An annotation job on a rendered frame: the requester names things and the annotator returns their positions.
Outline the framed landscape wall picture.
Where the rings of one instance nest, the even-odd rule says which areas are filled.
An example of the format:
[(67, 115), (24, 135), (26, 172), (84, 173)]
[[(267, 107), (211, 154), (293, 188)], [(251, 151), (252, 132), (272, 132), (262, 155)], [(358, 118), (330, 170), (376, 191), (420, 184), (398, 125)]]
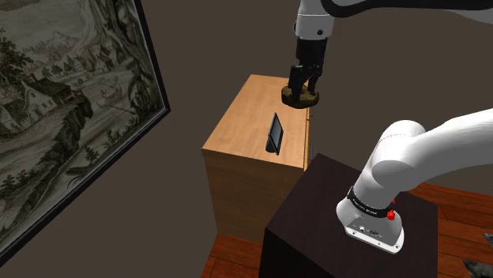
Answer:
[(0, 267), (170, 110), (142, 0), (0, 0)]

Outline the brown round bread loaf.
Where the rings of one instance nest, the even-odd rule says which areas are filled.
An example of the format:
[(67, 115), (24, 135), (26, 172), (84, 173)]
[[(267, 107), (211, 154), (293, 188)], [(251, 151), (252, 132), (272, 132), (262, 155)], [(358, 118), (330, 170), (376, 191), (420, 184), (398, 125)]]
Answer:
[(304, 109), (315, 106), (320, 99), (319, 92), (310, 92), (306, 85), (303, 85), (300, 98), (298, 102), (295, 102), (292, 97), (292, 90), (288, 86), (284, 86), (281, 89), (281, 100), (289, 107), (296, 109)]

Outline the wooden chest of drawers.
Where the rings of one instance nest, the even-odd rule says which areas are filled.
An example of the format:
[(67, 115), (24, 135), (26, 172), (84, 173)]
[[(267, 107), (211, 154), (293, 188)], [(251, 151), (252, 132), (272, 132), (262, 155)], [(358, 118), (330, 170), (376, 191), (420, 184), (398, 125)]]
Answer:
[[(201, 149), (219, 235), (262, 243), (307, 169), (310, 111), (282, 103), (287, 83), (250, 75)], [(279, 156), (265, 150), (274, 113), (284, 130)]]

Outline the dark robot stand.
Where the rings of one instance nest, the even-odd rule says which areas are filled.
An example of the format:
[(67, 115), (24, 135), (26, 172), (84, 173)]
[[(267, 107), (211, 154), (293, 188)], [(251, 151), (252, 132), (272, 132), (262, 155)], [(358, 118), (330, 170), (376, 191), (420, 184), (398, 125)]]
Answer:
[(337, 203), (360, 172), (317, 154), (265, 228), (258, 278), (438, 278), (438, 209), (399, 193), (404, 245), (390, 254), (348, 236)]

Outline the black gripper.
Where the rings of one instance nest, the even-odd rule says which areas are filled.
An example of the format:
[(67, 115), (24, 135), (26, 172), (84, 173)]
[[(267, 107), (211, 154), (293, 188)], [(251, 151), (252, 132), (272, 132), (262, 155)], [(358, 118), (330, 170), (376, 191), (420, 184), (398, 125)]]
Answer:
[(295, 57), (297, 66), (291, 66), (288, 87), (292, 92), (292, 102), (298, 103), (302, 87), (307, 79), (307, 71), (313, 73), (307, 79), (307, 91), (315, 94), (316, 84), (322, 75), (328, 39), (297, 39)]

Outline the black tablet on stand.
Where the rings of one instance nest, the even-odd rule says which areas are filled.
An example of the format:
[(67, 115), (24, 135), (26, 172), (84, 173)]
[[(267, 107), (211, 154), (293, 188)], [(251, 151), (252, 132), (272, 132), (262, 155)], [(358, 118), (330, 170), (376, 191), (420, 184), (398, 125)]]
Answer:
[(282, 125), (280, 124), (280, 119), (277, 113), (274, 113), (271, 126), (269, 128), (265, 150), (270, 153), (275, 153), (277, 156), (279, 156), (283, 135), (284, 130), (282, 128)]

